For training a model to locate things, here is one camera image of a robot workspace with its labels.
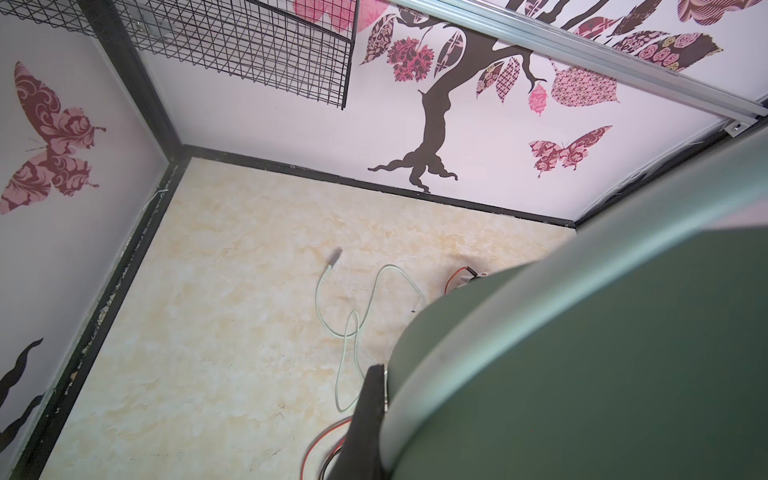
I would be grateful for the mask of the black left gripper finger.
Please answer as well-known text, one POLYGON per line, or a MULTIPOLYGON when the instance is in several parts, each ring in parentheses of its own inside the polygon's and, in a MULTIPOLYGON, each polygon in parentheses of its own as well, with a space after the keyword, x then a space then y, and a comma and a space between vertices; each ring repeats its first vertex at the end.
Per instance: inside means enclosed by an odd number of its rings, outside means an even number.
POLYGON ((344 445, 327 479, 385 479, 379 435, 386 407, 386 369, 371 366, 364 378, 344 445))

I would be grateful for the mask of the mint green headphones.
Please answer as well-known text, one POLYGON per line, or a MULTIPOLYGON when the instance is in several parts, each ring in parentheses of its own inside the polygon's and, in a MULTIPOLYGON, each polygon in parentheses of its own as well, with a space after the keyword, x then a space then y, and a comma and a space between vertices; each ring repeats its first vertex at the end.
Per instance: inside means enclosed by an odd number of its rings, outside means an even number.
POLYGON ((389 362, 392 479, 763 479, 767 191, 755 130, 548 258, 446 296, 389 362))

